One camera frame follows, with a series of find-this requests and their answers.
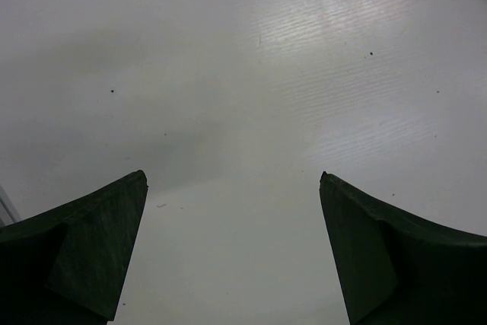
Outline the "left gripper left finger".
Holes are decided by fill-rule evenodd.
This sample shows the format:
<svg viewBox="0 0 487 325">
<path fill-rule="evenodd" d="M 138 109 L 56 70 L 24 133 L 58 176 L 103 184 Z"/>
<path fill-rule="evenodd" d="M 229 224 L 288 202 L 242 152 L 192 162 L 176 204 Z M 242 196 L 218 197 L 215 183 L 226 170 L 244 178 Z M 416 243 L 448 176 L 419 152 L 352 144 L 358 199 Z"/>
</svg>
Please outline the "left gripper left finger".
<svg viewBox="0 0 487 325">
<path fill-rule="evenodd" d="M 114 320 L 148 182 L 134 171 L 31 218 L 1 226 L 3 324 Z"/>
</svg>

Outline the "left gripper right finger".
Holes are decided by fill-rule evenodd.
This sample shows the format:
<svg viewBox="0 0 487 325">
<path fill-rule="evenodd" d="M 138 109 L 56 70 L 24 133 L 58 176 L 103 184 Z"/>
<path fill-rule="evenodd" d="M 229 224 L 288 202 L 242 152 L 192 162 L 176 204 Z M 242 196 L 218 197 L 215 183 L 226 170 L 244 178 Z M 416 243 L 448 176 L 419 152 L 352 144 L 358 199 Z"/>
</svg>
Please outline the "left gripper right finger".
<svg viewBox="0 0 487 325">
<path fill-rule="evenodd" d="M 320 201 L 351 324 L 484 324 L 486 238 L 323 173 Z"/>
</svg>

